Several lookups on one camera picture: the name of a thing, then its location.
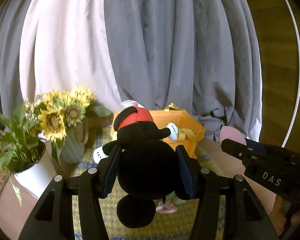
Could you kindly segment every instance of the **gray curtain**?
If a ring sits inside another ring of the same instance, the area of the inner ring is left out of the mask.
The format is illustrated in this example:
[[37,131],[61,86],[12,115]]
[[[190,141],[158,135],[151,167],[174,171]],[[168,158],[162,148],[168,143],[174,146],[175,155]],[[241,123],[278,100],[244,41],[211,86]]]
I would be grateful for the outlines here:
[[0,6],[0,112],[12,117],[23,102],[19,79],[19,49],[31,0],[5,0]]
[[105,0],[122,100],[186,109],[219,140],[249,134],[260,108],[257,37],[246,0]]

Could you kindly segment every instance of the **yellow flower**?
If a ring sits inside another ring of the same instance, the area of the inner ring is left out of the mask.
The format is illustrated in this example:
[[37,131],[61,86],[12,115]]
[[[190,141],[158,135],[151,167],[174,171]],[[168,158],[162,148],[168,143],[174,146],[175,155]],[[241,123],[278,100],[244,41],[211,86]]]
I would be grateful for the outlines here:
[[40,120],[40,128],[47,139],[55,142],[56,139],[62,140],[66,137],[63,115],[59,109],[48,107],[48,110],[41,111],[38,119]]
[[47,108],[52,107],[55,109],[60,109],[60,107],[64,107],[62,93],[59,90],[52,90],[51,92],[46,93],[43,97],[43,102]]
[[76,87],[71,90],[70,97],[73,99],[77,99],[83,107],[87,108],[90,105],[90,101],[95,98],[90,89],[85,89],[82,86]]
[[80,123],[84,119],[86,109],[79,100],[71,96],[65,96],[64,101],[65,123],[68,126],[76,126],[77,123]]

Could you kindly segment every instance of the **minnie mouse plush toy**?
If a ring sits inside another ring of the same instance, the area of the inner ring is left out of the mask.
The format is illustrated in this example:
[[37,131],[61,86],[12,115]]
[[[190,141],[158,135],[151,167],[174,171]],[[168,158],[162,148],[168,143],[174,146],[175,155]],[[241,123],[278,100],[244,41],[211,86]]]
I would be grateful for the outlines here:
[[130,106],[119,113],[114,130],[117,140],[97,148],[94,161],[108,157],[114,145],[121,146],[118,181],[128,195],[118,202],[117,215],[128,228],[145,227],[156,212],[153,200],[165,199],[177,188],[184,192],[177,154],[162,141],[177,140],[178,128],[169,123],[158,129],[147,109]]

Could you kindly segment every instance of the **white flower pot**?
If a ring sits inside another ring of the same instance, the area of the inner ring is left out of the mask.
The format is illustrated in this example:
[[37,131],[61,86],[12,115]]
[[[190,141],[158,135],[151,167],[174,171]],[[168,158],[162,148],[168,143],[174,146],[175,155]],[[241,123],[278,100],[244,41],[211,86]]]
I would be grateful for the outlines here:
[[25,171],[15,173],[14,177],[33,197],[39,199],[56,175],[50,155],[46,150],[38,163]]

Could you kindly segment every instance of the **black plush ear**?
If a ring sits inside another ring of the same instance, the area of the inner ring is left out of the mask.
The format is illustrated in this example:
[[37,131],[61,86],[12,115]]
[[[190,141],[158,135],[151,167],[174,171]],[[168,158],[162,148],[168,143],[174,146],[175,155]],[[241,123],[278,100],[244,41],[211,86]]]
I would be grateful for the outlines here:
[[155,203],[126,195],[117,204],[117,216],[127,228],[142,228],[149,225],[155,215]]
[[138,110],[134,107],[134,106],[129,106],[127,107],[126,109],[123,109],[119,114],[118,116],[116,117],[116,119],[114,120],[114,123],[113,123],[113,129],[115,131],[118,130],[119,126],[120,126],[120,123],[122,122],[122,120],[124,118],[126,118],[129,114],[132,114],[132,113],[137,113]]

